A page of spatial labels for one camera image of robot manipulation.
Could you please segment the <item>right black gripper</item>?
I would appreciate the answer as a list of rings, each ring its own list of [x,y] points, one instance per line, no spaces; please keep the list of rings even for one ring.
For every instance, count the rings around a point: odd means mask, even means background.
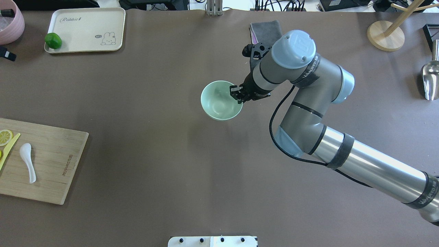
[[[247,75],[240,86],[231,85],[229,87],[230,95],[237,100],[238,104],[245,103],[249,100],[255,101],[269,97],[270,92],[271,90],[264,90],[257,86],[252,74]]]

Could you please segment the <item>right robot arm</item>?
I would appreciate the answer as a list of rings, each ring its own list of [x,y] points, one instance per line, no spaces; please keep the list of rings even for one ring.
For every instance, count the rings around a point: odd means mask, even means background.
[[[282,122],[269,132],[275,146],[287,156],[305,161],[303,154],[346,178],[376,189],[417,210],[438,225],[438,178],[417,170],[362,142],[348,133],[326,126],[322,120],[331,104],[342,103],[352,93],[355,79],[317,53],[310,35],[292,30],[273,45],[248,44],[242,54],[253,61],[251,72],[230,95],[240,104],[270,96],[284,81],[298,88]]]

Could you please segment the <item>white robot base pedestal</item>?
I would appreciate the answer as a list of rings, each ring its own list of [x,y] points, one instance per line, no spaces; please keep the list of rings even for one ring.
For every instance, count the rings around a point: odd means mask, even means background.
[[[256,236],[175,236],[168,247],[258,247]]]

